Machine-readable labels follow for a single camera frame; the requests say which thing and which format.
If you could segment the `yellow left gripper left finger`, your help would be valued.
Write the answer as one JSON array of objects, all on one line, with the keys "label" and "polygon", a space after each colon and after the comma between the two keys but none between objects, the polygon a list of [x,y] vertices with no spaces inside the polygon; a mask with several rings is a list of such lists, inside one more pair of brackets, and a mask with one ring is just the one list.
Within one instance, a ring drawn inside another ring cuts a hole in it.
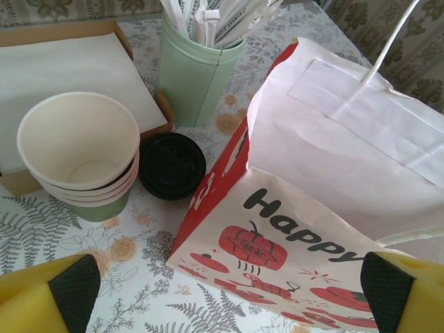
[{"label": "yellow left gripper left finger", "polygon": [[100,270],[90,254],[3,274],[1,331],[86,332],[100,284]]}]

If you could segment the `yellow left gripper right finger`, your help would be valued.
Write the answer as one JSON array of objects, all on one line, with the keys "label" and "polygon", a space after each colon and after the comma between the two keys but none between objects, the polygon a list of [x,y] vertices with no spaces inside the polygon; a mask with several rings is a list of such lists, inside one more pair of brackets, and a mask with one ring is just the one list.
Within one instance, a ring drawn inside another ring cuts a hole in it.
[{"label": "yellow left gripper right finger", "polygon": [[369,252],[360,282],[380,332],[443,331],[442,264]]}]

